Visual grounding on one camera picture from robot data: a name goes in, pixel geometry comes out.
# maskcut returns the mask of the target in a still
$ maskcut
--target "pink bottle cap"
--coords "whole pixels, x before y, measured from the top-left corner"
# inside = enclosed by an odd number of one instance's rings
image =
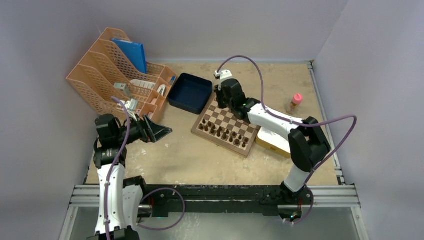
[[[291,101],[294,104],[299,105],[299,104],[301,104],[303,99],[304,99],[304,97],[300,93],[296,93]]]

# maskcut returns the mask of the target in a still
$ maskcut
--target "chessboard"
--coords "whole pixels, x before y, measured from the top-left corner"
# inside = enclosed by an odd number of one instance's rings
[[[213,93],[191,132],[247,158],[260,128],[237,119],[228,108],[220,109]]]

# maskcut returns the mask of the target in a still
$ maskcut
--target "floor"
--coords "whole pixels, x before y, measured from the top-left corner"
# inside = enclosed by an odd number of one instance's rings
[[[178,75],[192,74],[217,81],[218,63],[163,63]],[[306,64],[259,64],[264,78],[264,101],[270,108],[285,112],[285,106],[296,93],[303,102],[294,117],[312,116],[322,122],[320,107]],[[249,63],[227,63],[224,69],[239,80],[247,97],[261,99],[261,83],[256,68]],[[161,141],[146,144],[136,141],[127,146],[125,177],[142,175],[148,184],[208,185],[279,185],[293,163],[257,144],[244,158],[191,133],[198,115],[166,103],[159,124],[173,132]],[[87,183],[98,184],[97,171],[91,164]],[[314,174],[310,185],[338,185],[333,159]]]

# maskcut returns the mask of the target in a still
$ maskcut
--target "small bottle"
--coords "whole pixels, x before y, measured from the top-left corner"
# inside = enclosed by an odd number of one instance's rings
[[[287,113],[288,114],[294,114],[296,109],[299,107],[299,104],[301,104],[304,97],[300,93],[296,93],[293,97],[293,99],[290,101],[290,103],[287,105]]]

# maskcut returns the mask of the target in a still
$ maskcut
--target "yellow box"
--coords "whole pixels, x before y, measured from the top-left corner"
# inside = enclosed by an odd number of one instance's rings
[[[285,157],[286,159],[291,158],[289,142],[282,136],[261,127],[257,133],[255,142],[274,153]]]

